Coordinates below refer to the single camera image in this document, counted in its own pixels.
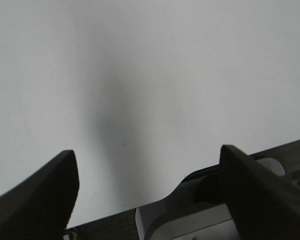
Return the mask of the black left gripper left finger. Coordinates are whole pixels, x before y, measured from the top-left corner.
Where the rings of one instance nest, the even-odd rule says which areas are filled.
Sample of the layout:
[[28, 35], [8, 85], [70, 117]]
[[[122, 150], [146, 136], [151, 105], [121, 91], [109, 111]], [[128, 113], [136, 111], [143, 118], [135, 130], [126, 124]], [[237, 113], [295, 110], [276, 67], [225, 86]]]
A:
[[64, 150], [0, 196], [0, 240], [61, 240], [78, 190], [75, 153]]

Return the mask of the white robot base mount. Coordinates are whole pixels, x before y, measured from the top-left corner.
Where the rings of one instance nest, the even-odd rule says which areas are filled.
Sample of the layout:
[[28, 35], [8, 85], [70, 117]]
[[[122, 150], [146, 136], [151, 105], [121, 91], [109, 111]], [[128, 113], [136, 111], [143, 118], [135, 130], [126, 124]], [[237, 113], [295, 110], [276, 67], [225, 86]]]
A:
[[142, 240], [240, 239], [219, 189], [217, 165], [188, 175], [167, 197], [138, 207]]

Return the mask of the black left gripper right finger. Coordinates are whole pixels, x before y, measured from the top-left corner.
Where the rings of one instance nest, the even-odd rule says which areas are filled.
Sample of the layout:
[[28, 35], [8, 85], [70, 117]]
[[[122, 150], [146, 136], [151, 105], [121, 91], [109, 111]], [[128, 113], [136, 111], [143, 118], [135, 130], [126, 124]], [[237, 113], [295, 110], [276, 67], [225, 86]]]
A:
[[300, 188], [233, 145], [220, 152], [219, 183], [242, 240], [300, 240]]

